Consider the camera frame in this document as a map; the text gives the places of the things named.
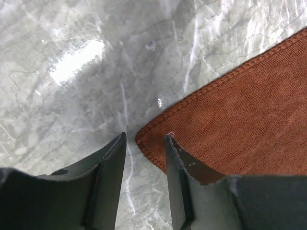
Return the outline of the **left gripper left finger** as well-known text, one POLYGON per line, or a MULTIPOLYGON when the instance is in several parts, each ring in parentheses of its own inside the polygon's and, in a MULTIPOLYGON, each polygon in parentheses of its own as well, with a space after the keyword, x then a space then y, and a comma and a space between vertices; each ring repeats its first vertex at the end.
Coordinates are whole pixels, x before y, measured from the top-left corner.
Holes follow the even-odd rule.
POLYGON ((100 150, 50 175, 38 176, 43 209, 37 230, 113 230, 126 157, 120 133, 100 150))

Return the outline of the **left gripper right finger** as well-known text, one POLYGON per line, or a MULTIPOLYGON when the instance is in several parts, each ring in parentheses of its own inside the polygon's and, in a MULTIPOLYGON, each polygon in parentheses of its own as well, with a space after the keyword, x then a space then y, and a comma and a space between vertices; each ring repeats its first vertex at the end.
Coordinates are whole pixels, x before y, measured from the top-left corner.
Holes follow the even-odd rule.
POLYGON ((225 175, 192 156, 170 134, 165 137, 165 160, 173 229, 190 230, 195 220, 192 199, 196 196, 190 184, 202 187, 225 175))

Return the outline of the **brown towel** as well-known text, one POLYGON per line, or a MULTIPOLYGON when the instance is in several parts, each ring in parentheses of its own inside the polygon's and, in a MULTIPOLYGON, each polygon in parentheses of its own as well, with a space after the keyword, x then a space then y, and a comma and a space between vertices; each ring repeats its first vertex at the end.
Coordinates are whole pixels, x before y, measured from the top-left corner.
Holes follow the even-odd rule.
POLYGON ((202 87, 144 126, 135 141, 162 171, 168 134, 222 174, 306 174, 306 30, 202 87))

